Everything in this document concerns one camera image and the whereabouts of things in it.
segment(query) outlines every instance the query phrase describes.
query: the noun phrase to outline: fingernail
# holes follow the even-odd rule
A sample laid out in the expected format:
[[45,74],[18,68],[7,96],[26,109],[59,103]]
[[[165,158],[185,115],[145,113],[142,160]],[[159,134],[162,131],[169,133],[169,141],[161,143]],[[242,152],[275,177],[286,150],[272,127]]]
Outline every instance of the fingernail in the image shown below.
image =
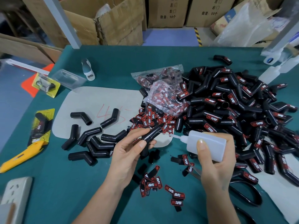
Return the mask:
[[204,149],[206,149],[207,148],[207,144],[205,143],[205,141],[203,140],[203,139],[199,139],[198,140],[198,143],[199,143],[199,149],[200,150],[204,150]]
[[139,145],[140,147],[145,147],[147,145],[147,142],[145,140],[141,140]]

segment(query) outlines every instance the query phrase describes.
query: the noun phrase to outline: clear plastic bag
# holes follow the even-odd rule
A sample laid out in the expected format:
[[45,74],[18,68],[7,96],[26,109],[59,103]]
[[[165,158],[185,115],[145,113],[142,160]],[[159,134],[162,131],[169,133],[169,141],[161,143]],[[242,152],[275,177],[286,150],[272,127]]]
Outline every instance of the clear plastic bag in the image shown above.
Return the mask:
[[272,31],[267,18],[250,1],[240,9],[211,46],[251,47]]
[[166,82],[170,89],[176,91],[177,94],[182,93],[180,82],[183,81],[182,74],[184,73],[183,65],[163,67],[149,71],[131,73],[132,77],[144,89],[150,89],[152,84],[158,80]]
[[178,117],[187,110],[189,104],[185,99],[178,101],[176,96],[177,92],[172,90],[169,84],[158,80],[152,84],[148,96],[143,101],[154,105],[164,113]]

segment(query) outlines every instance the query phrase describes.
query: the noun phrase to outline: person's left hand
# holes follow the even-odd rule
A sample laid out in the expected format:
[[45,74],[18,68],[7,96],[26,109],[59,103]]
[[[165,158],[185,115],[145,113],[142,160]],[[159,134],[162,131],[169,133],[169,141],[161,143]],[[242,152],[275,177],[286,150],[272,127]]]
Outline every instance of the person's left hand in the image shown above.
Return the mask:
[[[140,152],[147,144],[144,140],[137,138],[147,134],[149,131],[150,129],[148,128],[132,130],[124,139],[116,144],[112,155],[111,165],[105,179],[110,185],[113,184],[120,190],[123,190],[129,185],[138,158],[140,157]],[[149,149],[153,148],[156,143],[156,140],[152,140],[149,144]]]

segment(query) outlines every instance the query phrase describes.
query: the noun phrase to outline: paper sheet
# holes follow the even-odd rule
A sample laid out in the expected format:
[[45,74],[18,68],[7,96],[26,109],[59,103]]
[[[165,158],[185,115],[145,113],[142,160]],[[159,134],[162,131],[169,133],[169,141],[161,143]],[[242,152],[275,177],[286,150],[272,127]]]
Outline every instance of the paper sheet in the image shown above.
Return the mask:
[[[293,156],[293,154],[285,155],[286,162],[290,171],[297,177],[299,177],[299,161]],[[268,193],[278,209],[282,212],[285,219],[294,224],[299,221],[298,203],[299,203],[299,188],[289,183],[278,172],[275,166],[275,174],[267,174],[265,172],[253,173],[250,168],[247,168],[248,172],[259,179],[259,185]]]
[[[105,128],[103,133],[116,135],[127,126],[129,121],[138,114],[143,97],[136,90],[120,90],[103,87],[82,86],[69,92],[63,101],[54,123],[52,132],[56,137],[68,139],[71,133],[71,126],[78,124],[80,135],[89,129],[100,126],[100,123],[110,118],[114,108],[120,110],[118,120]],[[71,112],[85,112],[92,124],[86,126],[82,119],[72,119]],[[160,134],[155,138],[155,147],[168,145],[172,137]]]

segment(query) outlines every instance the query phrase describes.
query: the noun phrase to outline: yellow and black striped tape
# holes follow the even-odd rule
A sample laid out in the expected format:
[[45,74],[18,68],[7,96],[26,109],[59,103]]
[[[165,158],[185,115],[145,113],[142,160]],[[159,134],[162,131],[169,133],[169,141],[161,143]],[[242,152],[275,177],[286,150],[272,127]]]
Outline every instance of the yellow and black striped tape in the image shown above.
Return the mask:
[[194,27],[194,31],[195,31],[196,38],[197,38],[197,41],[198,41],[198,46],[202,47],[202,41],[200,40],[200,36],[199,36],[198,30],[197,30],[196,27]]

